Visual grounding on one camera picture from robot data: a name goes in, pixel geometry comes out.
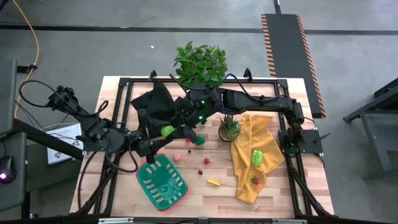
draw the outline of small yellow object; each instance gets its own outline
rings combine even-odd
[[[214,185],[217,185],[217,186],[220,186],[220,185],[221,185],[219,182],[217,182],[217,181],[215,181],[215,180],[207,179],[207,182],[209,182],[209,183],[211,183],[211,184],[214,184]]]

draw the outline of wooden tabletop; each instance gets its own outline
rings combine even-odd
[[[113,108],[118,90],[120,77],[104,77],[101,91],[97,102],[97,107],[104,100],[109,101],[109,106],[101,113],[102,118],[111,119]],[[311,118],[311,111],[308,103],[305,84],[301,78],[288,78],[289,93],[292,98],[301,102],[304,116]],[[166,83],[170,94],[174,99],[183,96],[183,90],[175,83]],[[247,91],[252,95],[274,96],[274,87],[270,84],[245,84]],[[224,84],[223,88],[241,90],[238,84]],[[132,88],[132,99],[147,91],[151,91],[151,83],[134,83]],[[121,103],[119,121],[123,112],[124,100]],[[267,128],[274,135],[278,142],[277,132],[280,129],[277,113],[250,111],[247,114],[272,115],[274,118],[267,125]],[[190,192],[188,196],[175,208],[167,213],[158,212],[151,204],[144,191],[141,189],[134,174],[119,172],[112,216],[134,216],[134,217],[230,217],[230,218],[292,218],[294,217],[292,199],[290,196],[289,180],[285,162],[275,171],[267,176],[267,184],[259,194],[253,205],[248,205],[235,197],[236,178],[233,173],[231,155],[229,153],[229,143],[223,142],[218,136],[219,117],[222,114],[215,114],[208,118],[204,125],[198,125],[195,129],[197,134],[206,138],[206,143],[196,146],[179,139],[171,142],[159,152],[164,152],[170,160],[175,153],[180,154],[180,160],[174,161],[174,165],[185,179]],[[136,110],[130,106],[127,119],[127,128],[134,130],[138,127]],[[303,129],[312,129],[313,123],[305,120]],[[140,164],[144,158],[140,158],[133,152]],[[85,156],[82,168],[89,155]],[[98,185],[103,163],[103,153],[97,153],[90,162],[87,172],[83,178],[81,189],[82,202],[85,202]],[[210,158],[211,163],[205,165],[204,158]],[[313,154],[303,154],[303,165],[307,178],[308,188],[314,196],[330,213],[333,213],[328,183],[326,181],[325,170],[319,157]],[[128,154],[121,159],[121,167],[133,169],[134,164]],[[198,174],[198,169],[203,171],[203,175]],[[220,182],[221,187],[214,187],[206,182],[213,179]],[[304,212],[303,197],[298,188],[298,199],[300,208]],[[107,191],[103,197],[102,206],[106,204]],[[78,209],[77,206],[77,187],[71,207],[71,212]]]

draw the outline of green dish rack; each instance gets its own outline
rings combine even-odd
[[[139,184],[160,212],[167,212],[188,194],[188,185],[165,154],[155,156],[155,162],[144,162],[136,173]]]

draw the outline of green pepper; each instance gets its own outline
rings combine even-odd
[[[162,127],[162,129],[160,130],[160,133],[162,134],[163,137],[166,138],[173,131],[175,131],[175,128],[173,128],[173,126],[171,126],[171,125],[167,125],[167,126]]]
[[[251,162],[253,165],[258,166],[262,161],[262,152],[258,150],[254,150],[253,154],[251,155]]]

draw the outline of gray floor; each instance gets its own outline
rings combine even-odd
[[[260,14],[274,12],[272,0],[19,2],[34,24],[74,26],[261,28]],[[280,4],[283,13],[301,15],[306,29],[398,29],[397,1],[281,0]],[[0,22],[23,22],[12,2],[0,12]],[[91,111],[103,76],[147,75],[153,69],[159,74],[173,72],[174,48],[190,40],[224,48],[232,73],[241,74],[250,67],[254,76],[269,76],[262,34],[40,31],[37,35],[41,51],[33,78],[52,86],[73,87],[81,105]],[[316,124],[321,133],[331,132],[323,147],[335,213],[397,223],[398,181],[362,180],[379,164],[361,123],[345,124],[341,118],[397,77],[398,36],[311,35],[307,39],[326,109],[326,118]],[[1,57],[16,58],[21,64],[32,63],[35,45],[31,33],[0,30],[0,52]],[[50,94],[35,85],[26,93],[38,103],[45,103]],[[26,108],[43,125],[63,118],[58,112]],[[35,192],[32,211],[42,216],[68,213],[75,182]],[[18,212],[6,211],[0,219],[17,218]]]

